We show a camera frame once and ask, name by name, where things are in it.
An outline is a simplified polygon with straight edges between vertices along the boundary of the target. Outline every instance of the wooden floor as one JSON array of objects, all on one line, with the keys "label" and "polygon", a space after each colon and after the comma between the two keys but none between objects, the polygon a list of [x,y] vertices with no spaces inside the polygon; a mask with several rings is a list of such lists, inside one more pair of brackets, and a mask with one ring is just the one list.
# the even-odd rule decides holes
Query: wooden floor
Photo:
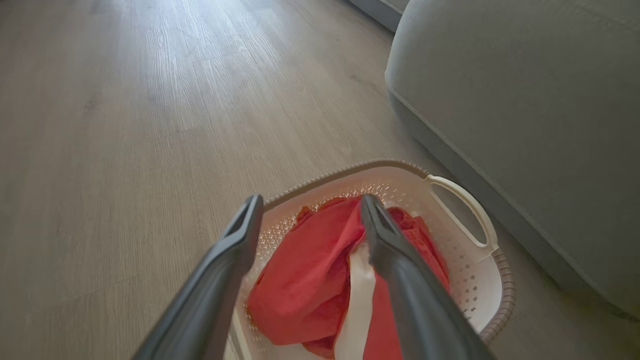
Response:
[{"label": "wooden floor", "polygon": [[[389,108],[391,41],[345,0],[0,1],[0,358],[128,358],[250,193],[373,158],[446,174]],[[500,240],[499,358],[637,354]]]}]

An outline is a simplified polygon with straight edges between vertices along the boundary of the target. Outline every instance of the white handle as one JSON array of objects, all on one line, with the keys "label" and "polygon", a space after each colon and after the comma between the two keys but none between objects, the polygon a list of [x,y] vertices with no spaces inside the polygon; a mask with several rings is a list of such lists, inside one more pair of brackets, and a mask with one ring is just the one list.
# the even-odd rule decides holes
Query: white handle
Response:
[{"label": "white handle", "polygon": [[[473,236],[468,230],[466,233],[469,235],[469,238],[475,243],[478,247],[490,247],[491,251],[498,249],[498,236],[495,233],[495,228],[491,223],[491,219],[489,219],[489,215],[487,215],[486,211],[480,205],[480,203],[474,198],[468,191],[466,191],[462,186],[454,183],[453,181],[446,179],[440,176],[429,175],[427,176],[427,182],[429,183],[429,192],[431,192],[432,196],[436,198],[440,205],[444,206],[445,209],[447,207],[442,203],[442,200],[433,192],[433,185],[439,185],[443,188],[449,190],[455,196],[457,196],[460,200],[462,200],[470,209],[473,211],[473,214],[478,219],[482,230],[484,231],[484,237],[486,238],[486,243],[481,243]],[[453,220],[456,222],[460,222],[455,216],[452,216]]]}]

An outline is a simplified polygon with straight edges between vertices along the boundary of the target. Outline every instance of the red cloth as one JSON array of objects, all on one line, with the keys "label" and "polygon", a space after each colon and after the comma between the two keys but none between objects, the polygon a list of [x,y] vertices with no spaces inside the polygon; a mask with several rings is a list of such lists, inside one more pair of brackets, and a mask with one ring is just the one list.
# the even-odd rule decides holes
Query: red cloth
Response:
[{"label": "red cloth", "polygon": [[[447,265],[426,224],[401,208],[387,210],[448,290]],[[296,220],[258,277],[247,307],[275,345],[302,343],[333,358],[349,307],[349,254],[364,238],[360,197],[329,200],[317,212],[304,207]],[[364,359],[402,359],[387,284],[377,274],[372,301]]]}]

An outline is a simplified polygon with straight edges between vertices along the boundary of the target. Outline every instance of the basket rim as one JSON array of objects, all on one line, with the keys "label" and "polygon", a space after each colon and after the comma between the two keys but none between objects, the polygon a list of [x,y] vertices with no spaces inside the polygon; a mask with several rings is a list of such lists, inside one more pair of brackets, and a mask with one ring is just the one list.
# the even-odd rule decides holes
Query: basket rim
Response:
[{"label": "basket rim", "polygon": [[[264,211],[267,212],[303,193],[306,193],[324,184],[328,184],[343,177],[377,167],[400,168],[409,171],[417,176],[420,176],[423,179],[426,179],[429,175],[429,172],[427,172],[427,170],[409,161],[388,159],[365,161],[315,177],[311,180],[305,181],[304,183],[296,185],[291,189],[279,193],[278,195],[275,195],[264,203]],[[515,278],[513,276],[513,272],[511,271],[507,256],[499,248],[492,252],[492,256],[495,264],[498,266],[500,278],[502,280],[502,300],[500,306],[498,307],[498,310],[496,311],[492,319],[480,332],[480,338],[487,345],[496,338],[496,336],[509,321],[509,318],[511,318],[511,314],[513,313],[516,301]]]}]

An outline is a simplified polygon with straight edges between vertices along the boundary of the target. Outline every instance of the plastic basket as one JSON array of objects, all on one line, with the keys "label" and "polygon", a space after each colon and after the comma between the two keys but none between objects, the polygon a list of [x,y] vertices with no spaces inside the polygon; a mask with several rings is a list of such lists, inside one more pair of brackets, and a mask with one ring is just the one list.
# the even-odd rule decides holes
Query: plastic basket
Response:
[{"label": "plastic basket", "polygon": [[[434,191],[441,186],[477,217],[486,238],[478,241]],[[505,326],[515,306],[515,283],[495,229],[478,201],[456,183],[402,161],[379,160],[348,167],[303,183],[265,203],[255,262],[241,284],[225,359],[317,358],[299,347],[276,347],[252,324],[246,299],[260,272],[294,225],[302,206],[314,209],[336,196],[373,193],[384,203],[420,215],[447,260],[451,295],[485,343]]]}]

